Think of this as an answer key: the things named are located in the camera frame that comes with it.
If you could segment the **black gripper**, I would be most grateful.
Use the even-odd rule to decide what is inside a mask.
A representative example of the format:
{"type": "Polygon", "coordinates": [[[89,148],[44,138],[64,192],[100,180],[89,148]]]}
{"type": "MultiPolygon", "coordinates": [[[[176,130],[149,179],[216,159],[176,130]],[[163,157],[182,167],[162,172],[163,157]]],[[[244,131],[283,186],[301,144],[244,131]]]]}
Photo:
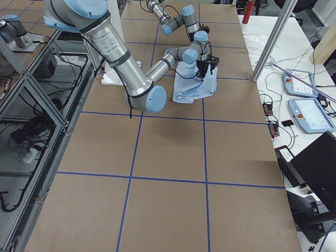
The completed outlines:
{"type": "Polygon", "coordinates": [[[204,79],[205,72],[208,70],[208,60],[197,60],[196,65],[198,67],[197,77],[204,79]]]}

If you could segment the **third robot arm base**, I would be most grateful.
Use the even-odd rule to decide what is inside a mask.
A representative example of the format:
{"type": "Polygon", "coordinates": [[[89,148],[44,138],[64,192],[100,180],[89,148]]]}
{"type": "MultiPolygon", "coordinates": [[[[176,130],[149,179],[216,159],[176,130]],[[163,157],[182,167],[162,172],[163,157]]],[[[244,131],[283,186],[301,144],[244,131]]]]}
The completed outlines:
{"type": "Polygon", "coordinates": [[[1,37],[15,53],[33,53],[45,40],[43,35],[28,33],[19,17],[14,14],[1,17],[1,37]]]}

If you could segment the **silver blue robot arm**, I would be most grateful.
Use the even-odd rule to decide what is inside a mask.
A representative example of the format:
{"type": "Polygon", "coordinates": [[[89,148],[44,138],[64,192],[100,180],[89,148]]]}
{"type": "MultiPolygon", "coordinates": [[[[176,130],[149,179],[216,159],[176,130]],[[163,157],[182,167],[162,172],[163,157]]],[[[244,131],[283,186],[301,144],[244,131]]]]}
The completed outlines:
{"type": "Polygon", "coordinates": [[[111,24],[107,1],[44,1],[44,21],[50,28],[89,37],[93,42],[92,47],[121,79],[129,107],[158,113],[166,104],[166,91],[157,82],[179,61],[196,64],[198,70],[194,76],[201,79],[212,72],[218,63],[209,49],[209,28],[196,20],[194,7],[188,5],[171,17],[161,3],[147,1],[146,6],[159,20],[163,32],[169,35],[185,26],[191,44],[169,48],[148,73],[141,70],[111,24]]]}
{"type": "Polygon", "coordinates": [[[201,30],[201,24],[197,21],[195,8],[193,5],[187,5],[177,12],[177,15],[170,16],[164,11],[161,5],[163,1],[146,1],[146,6],[152,14],[159,20],[161,29],[166,36],[184,26],[190,41],[197,31],[201,30]]]}

